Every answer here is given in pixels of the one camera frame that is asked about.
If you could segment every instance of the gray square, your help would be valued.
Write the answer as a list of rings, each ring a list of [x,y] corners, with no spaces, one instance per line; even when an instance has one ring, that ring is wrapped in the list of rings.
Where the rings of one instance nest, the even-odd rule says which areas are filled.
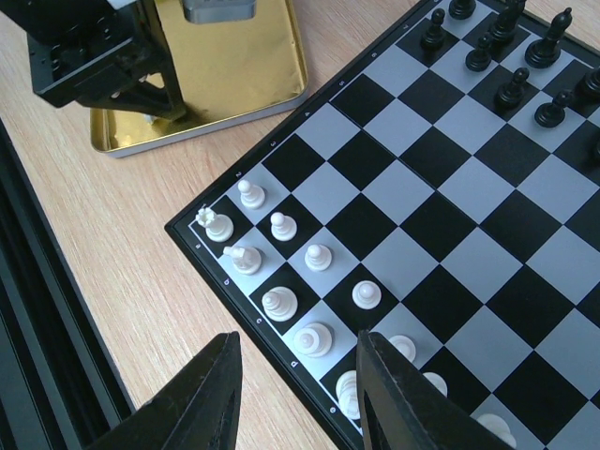
[[[365,131],[399,157],[430,128],[427,120],[395,99],[365,126]]]
[[[481,72],[473,72],[465,65],[467,54],[473,47],[461,40],[440,58],[432,67],[435,73],[467,94],[491,72],[498,63],[492,61],[489,67]]]
[[[311,271],[304,261],[309,246],[321,244],[327,246],[332,253],[331,265],[322,272]],[[324,298],[339,282],[344,279],[358,264],[352,253],[331,234],[326,228],[321,228],[288,260],[294,270],[317,293]]]
[[[438,264],[408,234],[396,228],[363,260],[363,265],[402,301]]]
[[[240,172],[239,175],[238,180],[248,180],[250,183],[264,189],[264,203],[259,209],[247,209],[242,204],[240,191],[237,189],[237,183],[231,186],[226,192],[226,195],[254,225],[263,220],[264,216],[266,216],[269,211],[272,211],[273,208],[290,195],[290,191],[279,183],[276,177],[267,171],[262,164],[254,166],[247,173]]]
[[[598,108],[588,119],[597,127],[600,127],[600,108]]]
[[[565,223],[599,188],[571,166],[550,155],[517,189]]]
[[[226,255],[218,255],[218,263],[223,267],[223,270],[231,278],[231,281],[244,293],[245,296],[250,295],[256,291],[269,277],[271,277],[279,267],[285,263],[285,260],[281,254],[267,241],[266,237],[259,232],[256,228],[252,228],[249,232],[244,234],[234,246],[240,247],[254,247],[261,253],[262,265],[261,268],[254,275],[243,275],[240,274],[233,267],[232,259]]]
[[[600,443],[600,410],[588,403],[556,435],[547,446],[547,450],[598,450],[598,443]]]
[[[475,157],[452,174],[439,191],[475,222],[481,223],[512,192],[513,187]]]
[[[475,420],[483,414],[496,414],[501,417],[510,428],[510,434],[517,441],[517,449],[543,450],[544,445],[529,431],[523,423],[518,420],[493,394],[486,398],[479,407],[471,414]]]
[[[518,271],[521,264],[476,228],[442,261],[442,266],[486,303]]]
[[[581,394],[592,398],[600,390],[599,343],[600,328],[573,309],[536,350]]]
[[[350,203],[358,192],[346,177],[325,162],[295,189],[293,196],[324,225]]]
[[[331,350],[320,358],[311,358],[297,352],[293,346],[294,335],[309,323],[322,323],[332,332],[333,343]],[[298,358],[298,362],[312,375],[315,380],[320,380],[340,359],[356,345],[356,335],[348,328],[344,322],[331,310],[323,300],[315,305],[309,312],[288,330],[281,338],[283,342]]]
[[[552,97],[545,92],[537,93],[508,123],[550,153],[554,153],[583,124],[585,119],[567,108],[566,116],[560,125],[555,128],[541,127],[535,122],[535,112],[540,105],[551,101]]]
[[[600,253],[565,227],[527,265],[576,305],[600,282]]]
[[[501,65],[514,72],[518,68],[528,68],[530,76],[528,82],[538,89],[544,89],[548,83],[554,80],[566,68],[574,57],[571,53],[562,50],[561,57],[556,63],[548,68],[534,68],[525,61],[525,52],[529,44],[539,39],[537,35],[527,37],[515,50],[513,50],[502,62]]]
[[[446,342],[446,348],[491,392],[533,350],[486,307],[479,309]]]
[[[467,36],[475,26],[483,21],[489,13],[492,11],[491,8],[484,5],[482,2],[477,2],[477,7],[472,13],[472,16],[467,21],[461,21],[453,19],[448,13],[448,7],[450,6],[451,0],[443,0],[436,8],[442,8],[446,12],[446,17],[443,21],[443,28],[449,33],[453,34],[457,38],[464,38]]]
[[[396,305],[381,322],[371,330],[389,339],[403,335],[414,342],[416,368],[424,366],[442,347],[442,343],[401,303]]]
[[[358,133],[344,114],[325,103],[296,130],[296,134],[325,159],[333,156]]]
[[[363,73],[392,94],[399,96],[404,90],[427,71],[427,67],[392,45],[380,54]]]
[[[429,198],[433,188],[404,164],[394,161],[363,193],[399,225]]]
[[[435,128],[474,155],[505,122],[478,101],[463,97],[435,124]]]

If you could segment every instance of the wooden table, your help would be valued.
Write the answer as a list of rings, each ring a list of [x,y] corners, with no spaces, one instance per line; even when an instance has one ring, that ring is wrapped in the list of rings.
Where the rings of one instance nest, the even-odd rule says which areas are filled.
[[[415,3],[296,1],[311,92]],[[595,3],[530,0],[528,10],[550,21],[574,7],[570,33],[600,48]],[[83,108],[57,111],[32,93],[24,35],[4,16],[0,42],[0,118],[136,406],[214,335],[238,330],[245,373],[238,448],[335,448],[163,231],[287,114],[112,159],[92,150]]]

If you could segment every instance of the light wood tabletop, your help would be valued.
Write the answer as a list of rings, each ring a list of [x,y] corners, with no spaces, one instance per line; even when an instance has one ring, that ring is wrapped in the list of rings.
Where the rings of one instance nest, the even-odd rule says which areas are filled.
[[[415,3],[296,1],[310,91]],[[527,9],[550,21],[569,6],[570,34],[600,48],[596,0],[530,0]],[[288,112],[113,159],[91,148],[82,107],[55,110],[33,94],[24,34],[4,16],[0,42],[0,118],[135,405],[214,335],[237,330],[244,360],[238,448],[335,448],[163,229]]]

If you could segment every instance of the white pawn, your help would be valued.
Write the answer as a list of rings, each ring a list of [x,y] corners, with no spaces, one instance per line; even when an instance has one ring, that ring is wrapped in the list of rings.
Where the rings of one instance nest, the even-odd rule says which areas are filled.
[[[273,213],[271,216],[271,234],[278,241],[289,241],[298,231],[296,221],[290,216],[281,213]]]
[[[254,247],[225,247],[223,254],[232,258],[233,267],[243,275],[255,274],[263,261],[261,253]]]
[[[351,420],[360,419],[356,370],[350,370],[337,379],[336,396],[342,414]]]
[[[352,300],[361,309],[373,309],[382,301],[382,290],[372,281],[360,281],[352,289]]]
[[[332,343],[331,331],[318,322],[309,323],[293,337],[293,346],[296,350],[311,358],[319,358],[327,354],[331,350]]]
[[[416,347],[414,346],[412,339],[406,336],[397,335],[390,337],[390,343],[411,363],[414,362],[414,358],[416,357]]]
[[[482,414],[477,418],[482,426],[494,433],[505,443],[513,448],[517,448],[517,440],[510,432],[510,427],[504,419],[496,414]]]
[[[272,321],[285,322],[296,313],[298,299],[292,290],[278,286],[262,296],[262,307]]]
[[[438,391],[440,391],[444,397],[448,397],[448,385],[440,375],[433,372],[426,372],[423,375],[431,382],[431,384],[438,388]]]
[[[233,222],[223,214],[217,214],[210,208],[201,208],[196,221],[206,229],[206,236],[211,241],[225,242],[233,234]]]
[[[321,272],[331,264],[331,250],[321,244],[313,244],[307,248],[304,262],[313,272]]]
[[[240,191],[240,200],[247,209],[258,209],[264,204],[264,189],[253,185],[248,180],[240,180],[237,184]]]

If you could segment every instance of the chess set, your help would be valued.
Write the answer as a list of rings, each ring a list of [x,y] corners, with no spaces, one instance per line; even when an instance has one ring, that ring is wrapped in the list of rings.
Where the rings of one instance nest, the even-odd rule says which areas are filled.
[[[600,55],[422,0],[165,227],[340,448],[382,333],[522,450],[600,442]]]

